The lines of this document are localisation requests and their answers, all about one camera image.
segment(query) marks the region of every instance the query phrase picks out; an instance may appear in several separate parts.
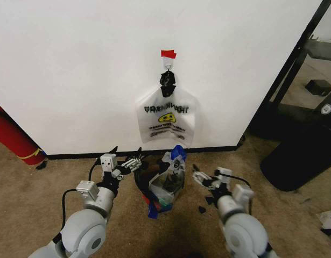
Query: white wall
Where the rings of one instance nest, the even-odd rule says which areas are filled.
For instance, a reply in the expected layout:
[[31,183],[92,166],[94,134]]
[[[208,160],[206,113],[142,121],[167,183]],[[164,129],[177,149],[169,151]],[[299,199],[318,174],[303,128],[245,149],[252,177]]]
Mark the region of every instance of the white wall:
[[175,49],[192,147],[233,146],[320,2],[0,0],[0,105],[47,154],[171,148],[141,143],[135,100]]
[[331,5],[314,30],[313,38],[322,42],[331,42]]

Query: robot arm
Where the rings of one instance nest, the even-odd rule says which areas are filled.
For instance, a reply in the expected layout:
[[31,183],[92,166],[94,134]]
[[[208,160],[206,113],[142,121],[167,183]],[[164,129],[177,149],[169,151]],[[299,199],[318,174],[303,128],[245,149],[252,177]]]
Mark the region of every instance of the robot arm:
[[194,180],[208,188],[213,195],[212,202],[218,209],[219,222],[229,253],[234,258],[277,258],[268,243],[263,225],[246,213],[254,196],[250,187],[237,184],[233,192],[230,192],[230,179],[236,178],[232,176],[231,170],[217,167],[215,176],[210,177],[198,171],[197,167],[194,169]]
[[73,213],[61,232],[29,258],[87,258],[101,248],[119,182],[142,162],[139,156],[118,164],[116,154],[111,153],[102,155],[99,161],[103,169],[102,182],[96,185],[93,181],[81,181],[76,187],[84,209]]

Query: red fire extinguisher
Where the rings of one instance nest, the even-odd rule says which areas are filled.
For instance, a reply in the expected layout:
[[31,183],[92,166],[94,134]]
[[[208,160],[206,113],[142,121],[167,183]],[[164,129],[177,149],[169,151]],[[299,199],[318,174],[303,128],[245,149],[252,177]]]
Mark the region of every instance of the red fire extinguisher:
[[43,151],[20,129],[0,107],[0,142],[29,165],[45,159]]

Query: plastic bag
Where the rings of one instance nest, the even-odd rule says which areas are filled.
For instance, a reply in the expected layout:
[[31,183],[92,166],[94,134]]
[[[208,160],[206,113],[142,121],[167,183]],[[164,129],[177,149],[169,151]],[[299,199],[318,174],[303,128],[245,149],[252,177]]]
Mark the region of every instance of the plastic bag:
[[176,87],[163,97],[158,88],[137,102],[139,130],[143,143],[163,138],[178,140],[190,147],[195,130],[196,99]]

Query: brown carpet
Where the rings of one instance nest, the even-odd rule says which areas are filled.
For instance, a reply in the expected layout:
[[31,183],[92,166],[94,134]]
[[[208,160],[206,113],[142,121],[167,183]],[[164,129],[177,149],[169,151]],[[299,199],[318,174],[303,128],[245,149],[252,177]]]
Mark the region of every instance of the brown carpet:
[[[193,163],[208,174],[217,166],[232,169],[251,183],[256,194],[253,215],[265,226],[279,256],[331,257],[331,239],[320,232],[316,217],[331,210],[331,168],[296,192],[281,192],[259,169],[276,145],[249,135],[235,152],[189,154],[185,188],[173,210],[157,220],[147,218],[147,205],[128,176],[114,201],[107,239],[92,257],[184,258],[191,252],[204,258],[228,257],[216,209],[204,199],[208,191],[192,179]],[[93,162],[50,160],[46,168],[35,170],[0,144],[0,257],[27,257],[58,233],[62,193],[86,180]],[[93,180],[100,174],[97,167]],[[199,213],[199,205],[206,213]],[[81,207],[79,194],[70,192],[68,216]]]

